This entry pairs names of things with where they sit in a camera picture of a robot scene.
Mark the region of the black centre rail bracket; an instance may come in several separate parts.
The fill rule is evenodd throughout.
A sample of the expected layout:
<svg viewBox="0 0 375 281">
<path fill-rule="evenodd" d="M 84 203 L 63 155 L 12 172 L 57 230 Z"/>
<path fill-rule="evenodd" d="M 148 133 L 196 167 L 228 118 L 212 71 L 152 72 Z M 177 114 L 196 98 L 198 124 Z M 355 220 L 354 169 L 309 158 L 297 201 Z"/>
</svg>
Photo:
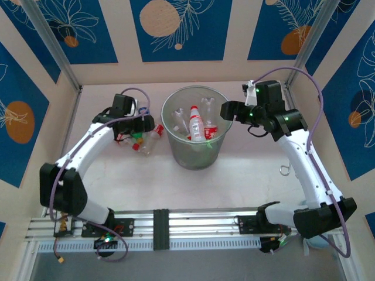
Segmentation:
<svg viewBox="0 0 375 281">
<path fill-rule="evenodd" d="M 169 249 L 169 210 L 153 210 L 153 250 L 163 251 Z"/>
</svg>

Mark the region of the small clear cola bottle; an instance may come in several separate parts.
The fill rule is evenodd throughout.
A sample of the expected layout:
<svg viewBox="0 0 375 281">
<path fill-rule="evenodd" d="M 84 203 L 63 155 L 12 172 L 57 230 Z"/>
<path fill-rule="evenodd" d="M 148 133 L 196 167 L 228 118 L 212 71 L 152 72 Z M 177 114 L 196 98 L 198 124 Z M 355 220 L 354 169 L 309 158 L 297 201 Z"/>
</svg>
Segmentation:
<svg viewBox="0 0 375 281">
<path fill-rule="evenodd" d="M 217 114 L 216 114 L 216 100 L 211 98 L 202 98 L 202 120 L 204 125 L 204 135 L 207 140 L 213 139 L 216 136 L 217 126 Z"/>
</svg>

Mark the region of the aluminium corner post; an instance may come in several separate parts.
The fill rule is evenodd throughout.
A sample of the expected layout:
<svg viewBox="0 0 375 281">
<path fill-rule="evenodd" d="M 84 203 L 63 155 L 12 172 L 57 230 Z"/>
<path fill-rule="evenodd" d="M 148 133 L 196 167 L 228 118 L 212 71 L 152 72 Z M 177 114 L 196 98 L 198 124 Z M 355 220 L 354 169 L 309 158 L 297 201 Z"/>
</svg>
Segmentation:
<svg viewBox="0 0 375 281">
<path fill-rule="evenodd" d="M 316 47 L 322 33 L 329 23 L 334 11 L 338 7 L 340 0 L 325 0 L 322 9 L 317 14 L 317 17 L 298 53 L 294 67 L 303 69 L 306 62 L 310 58 L 312 51 Z"/>
<path fill-rule="evenodd" d="M 59 69 L 66 76 L 76 94 L 79 95 L 81 93 L 82 85 L 79 83 L 76 75 L 74 74 L 68 58 L 66 57 L 60 43 L 56 39 L 37 3 L 34 0 L 19 1 L 32 25 L 36 29 L 39 37 L 42 39 L 54 61 L 59 66 Z"/>
</svg>

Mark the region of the black terminal block orange connectors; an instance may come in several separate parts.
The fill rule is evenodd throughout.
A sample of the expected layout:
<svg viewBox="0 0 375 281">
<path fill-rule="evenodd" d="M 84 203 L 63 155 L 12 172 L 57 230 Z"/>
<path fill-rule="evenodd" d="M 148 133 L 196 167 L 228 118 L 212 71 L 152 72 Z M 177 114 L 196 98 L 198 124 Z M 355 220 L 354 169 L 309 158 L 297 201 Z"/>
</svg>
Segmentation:
<svg viewBox="0 0 375 281">
<path fill-rule="evenodd" d="M 65 213 L 57 213 L 54 223 L 54 237 L 61 238 L 73 235 L 73 220 Z"/>
</svg>

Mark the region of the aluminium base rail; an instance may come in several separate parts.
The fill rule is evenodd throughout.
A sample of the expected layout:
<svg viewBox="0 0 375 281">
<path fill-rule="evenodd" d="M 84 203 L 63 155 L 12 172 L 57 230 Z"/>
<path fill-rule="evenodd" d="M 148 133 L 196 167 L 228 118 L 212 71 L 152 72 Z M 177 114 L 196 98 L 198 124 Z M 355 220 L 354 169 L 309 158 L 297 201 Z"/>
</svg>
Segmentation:
<svg viewBox="0 0 375 281">
<path fill-rule="evenodd" d="M 169 211 L 169 236 L 171 239 L 184 238 L 226 238 L 226 237 L 268 237 L 269 234 L 240 234 L 238 226 L 234 223 L 237 215 L 253 216 L 253 208 L 235 208 L 232 210 L 187 210 Z M 124 252 L 128 250 L 128 239 L 152 239 L 153 240 L 153 211 L 123 212 L 115 215 L 117 232 L 124 238 L 116 241 L 113 246 L 103 249 L 103 252 Z M 291 234 L 285 242 L 298 234 L 291 227 Z M 92 225 L 73 220 L 73 235 L 58 238 L 58 242 L 64 239 L 99 239 L 102 236 Z M 54 222 L 45 218 L 32 218 L 26 232 L 27 242 L 37 243 L 53 241 Z"/>
</svg>

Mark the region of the grey mesh waste bin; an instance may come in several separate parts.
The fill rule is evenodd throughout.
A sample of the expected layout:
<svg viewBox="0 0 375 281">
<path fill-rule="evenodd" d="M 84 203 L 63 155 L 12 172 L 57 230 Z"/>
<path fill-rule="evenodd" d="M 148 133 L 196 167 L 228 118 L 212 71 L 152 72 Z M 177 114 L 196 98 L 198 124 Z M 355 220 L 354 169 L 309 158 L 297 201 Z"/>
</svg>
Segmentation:
<svg viewBox="0 0 375 281">
<path fill-rule="evenodd" d="M 211 97 L 216 100 L 218 126 L 216 136 L 213 139 L 194 142 L 173 130 L 172 113 L 174 111 L 183 108 L 189 122 L 191 106 L 196 105 L 200 116 L 202 116 L 201 99 Z M 216 161 L 224 137 L 232 126 L 231 121 L 225 121 L 220 117 L 220 107 L 227 101 L 228 99 L 222 93 L 202 85 L 178 89 L 165 100 L 161 109 L 161 120 L 168 136 L 173 157 L 180 166 L 188 170 L 202 170 Z"/>
</svg>

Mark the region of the small bottle red label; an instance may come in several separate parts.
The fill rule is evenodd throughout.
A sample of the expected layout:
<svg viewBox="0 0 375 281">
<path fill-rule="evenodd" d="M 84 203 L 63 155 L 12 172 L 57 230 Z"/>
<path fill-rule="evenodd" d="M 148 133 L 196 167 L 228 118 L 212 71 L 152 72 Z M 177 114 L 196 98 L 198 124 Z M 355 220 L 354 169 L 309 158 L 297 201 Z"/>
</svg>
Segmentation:
<svg viewBox="0 0 375 281">
<path fill-rule="evenodd" d="M 140 149 L 139 143 L 132 135 L 125 135 L 125 134 L 119 133 L 117 137 L 115 138 L 115 141 L 120 146 L 124 146 L 124 145 L 130 146 L 134 151 L 139 151 Z"/>
</svg>

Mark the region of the clear bottle red white blue label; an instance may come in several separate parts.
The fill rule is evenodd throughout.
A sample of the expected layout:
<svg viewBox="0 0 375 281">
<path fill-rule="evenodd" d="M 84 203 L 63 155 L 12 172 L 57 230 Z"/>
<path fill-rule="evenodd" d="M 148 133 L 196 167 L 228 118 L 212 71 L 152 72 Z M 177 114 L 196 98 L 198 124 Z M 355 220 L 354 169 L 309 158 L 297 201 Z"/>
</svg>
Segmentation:
<svg viewBox="0 0 375 281">
<path fill-rule="evenodd" d="M 146 140 L 141 148 L 142 154 L 148 156 L 152 152 L 156 142 L 160 140 L 163 130 L 164 127 L 161 124 L 155 124 L 154 129 L 147 133 Z"/>
</svg>

